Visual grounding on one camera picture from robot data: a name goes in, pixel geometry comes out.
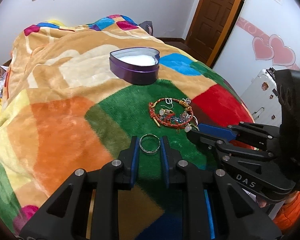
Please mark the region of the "person's hand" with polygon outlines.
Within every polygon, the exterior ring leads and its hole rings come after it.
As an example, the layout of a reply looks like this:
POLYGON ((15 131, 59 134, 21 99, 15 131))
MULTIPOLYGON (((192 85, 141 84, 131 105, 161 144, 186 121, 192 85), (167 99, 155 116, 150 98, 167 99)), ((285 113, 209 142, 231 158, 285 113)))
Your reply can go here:
POLYGON ((258 206, 259 206, 260 208, 264 208, 264 207, 266 207, 266 206, 272 204, 272 202, 269 202, 269 201, 263 199, 263 198, 260 197, 260 196, 256 196, 256 203, 258 204, 258 206))

